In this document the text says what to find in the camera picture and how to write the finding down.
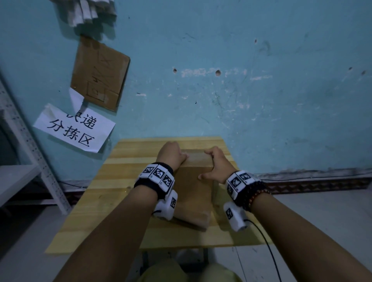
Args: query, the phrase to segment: wrist tracker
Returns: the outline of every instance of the wrist tracker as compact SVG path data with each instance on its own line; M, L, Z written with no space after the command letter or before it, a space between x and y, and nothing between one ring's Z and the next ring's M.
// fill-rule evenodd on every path
M138 185L145 185L158 194L158 202L152 214L171 220L178 199L177 192L173 190L173 169L165 163L149 164L138 176L134 188Z
M258 194L270 193L260 179L244 170L234 172L227 179L226 189L234 203L249 212L251 212L251 204Z

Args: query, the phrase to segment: floor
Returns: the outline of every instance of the floor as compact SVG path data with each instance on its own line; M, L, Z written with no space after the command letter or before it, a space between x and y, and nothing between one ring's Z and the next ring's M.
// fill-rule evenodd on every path
M372 270L372 190L323 192L276 196L331 236ZM9 208L12 216L0 216L0 273L3 282L52 281L68 256L50 256L44 250L65 219L56 206ZM283 281L295 281L279 252L272 245ZM201 250L149 252L152 265L164 257L180 263L202 259ZM278 281L266 245L209 249L210 262L234 271L243 281ZM139 276L140 253L128 281Z

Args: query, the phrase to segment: blue wall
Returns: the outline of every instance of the blue wall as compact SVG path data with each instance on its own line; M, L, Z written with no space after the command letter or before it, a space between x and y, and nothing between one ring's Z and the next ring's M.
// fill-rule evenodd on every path
M114 27L74 30L47 0L1 5L0 71L29 125L47 103L72 110L80 31L131 57L117 113L90 105L116 122L102 153L32 128L58 178L92 178L121 138L161 136L221 135L254 173L372 167L370 0L117 0L116 9Z

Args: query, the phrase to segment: wooden table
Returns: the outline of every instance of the wooden table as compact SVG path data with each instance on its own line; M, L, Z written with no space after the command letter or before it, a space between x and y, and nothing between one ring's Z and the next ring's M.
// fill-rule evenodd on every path
M149 163L155 162L157 153L167 141L178 141L181 149L207 149L220 147L227 159L237 167L221 137L145 138L122 139L112 150L97 175L67 217L46 253L72 253L90 232L129 193L137 176ZM265 244L254 226L241 232L231 230L223 211L223 204L230 201L223 185L214 189L210 226L205 232L180 226L155 217L150 219L141 250L170 248L208 248ZM270 241L256 218L247 213Z

